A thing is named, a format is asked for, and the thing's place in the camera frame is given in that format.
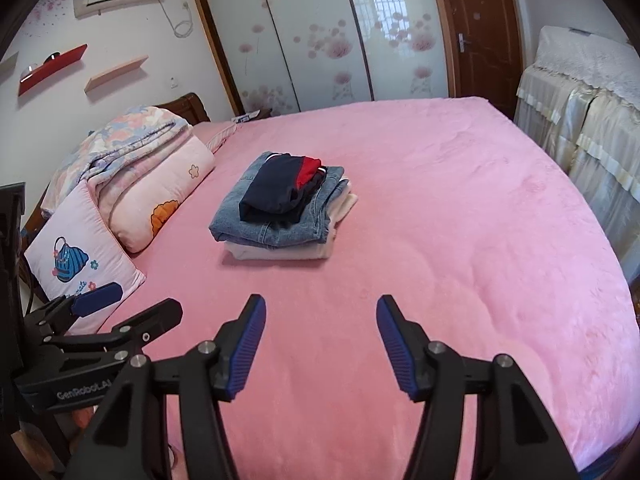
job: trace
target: pillow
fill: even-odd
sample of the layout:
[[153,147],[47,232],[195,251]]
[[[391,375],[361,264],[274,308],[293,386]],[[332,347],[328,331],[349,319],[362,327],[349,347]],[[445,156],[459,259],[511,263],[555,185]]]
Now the pillow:
[[193,127],[193,135],[198,137],[211,153],[217,150],[231,137],[238,128],[236,123],[198,123]]
[[196,137],[129,187],[116,202],[109,228],[130,253],[151,243],[160,228],[213,170],[215,157]]
[[[116,282],[125,300],[145,281],[107,229],[84,180],[63,200],[24,255],[49,299]],[[120,303],[79,318],[68,333],[97,332]]]

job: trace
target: sliding wardrobe door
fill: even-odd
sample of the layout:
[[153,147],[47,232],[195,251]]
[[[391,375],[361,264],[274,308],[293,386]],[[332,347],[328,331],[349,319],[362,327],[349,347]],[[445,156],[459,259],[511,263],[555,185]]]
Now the sliding wardrobe door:
[[353,0],[377,100],[446,97],[436,0]]
[[371,101],[350,0],[263,0],[278,31],[301,110]]
[[264,0],[207,0],[246,111],[300,111],[280,40]]

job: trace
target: wooden door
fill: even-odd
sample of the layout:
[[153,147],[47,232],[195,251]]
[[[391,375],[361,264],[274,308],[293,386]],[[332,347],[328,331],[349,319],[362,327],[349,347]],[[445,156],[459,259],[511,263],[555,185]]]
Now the wooden door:
[[445,0],[444,4],[449,6],[449,28],[458,54],[458,95],[484,97],[513,119],[522,75],[513,0]]

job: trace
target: orange flower print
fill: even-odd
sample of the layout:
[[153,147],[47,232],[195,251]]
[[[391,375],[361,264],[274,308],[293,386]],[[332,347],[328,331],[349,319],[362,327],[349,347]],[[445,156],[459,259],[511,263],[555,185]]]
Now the orange flower print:
[[154,237],[169,217],[175,213],[179,205],[177,200],[169,200],[169,202],[164,202],[156,206],[151,215],[151,230],[154,233]]

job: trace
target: white wall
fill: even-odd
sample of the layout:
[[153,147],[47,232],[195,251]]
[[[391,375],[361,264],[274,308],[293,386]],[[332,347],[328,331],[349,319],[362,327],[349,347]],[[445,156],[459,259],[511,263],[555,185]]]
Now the white wall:
[[573,27],[611,40],[626,42],[626,34],[602,0],[517,0],[520,10],[526,65],[538,48],[540,29],[545,25]]
[[[89,130],[130,106],[160,104],[193,91],[212,121],[232,117],[194,0],[163,3],[175,25],[188,18],[183,2],[189,4],[194,20],[193,32],[185,39],[174,36],[157,2],[77,20],[72,0],[41,0],[25,21],[5,56],[20,51],[15,71],[0,75],[0,185],[26,182],[27,215],[66,154]],[[17,96],[26,65],[41,64],[52,52],[83,43],[88,48],[82,61]],[[149,59],[141,69],[84,94],[92,75],[143,54]],[[170,87],[171,77],[177,78],[177,88]]]

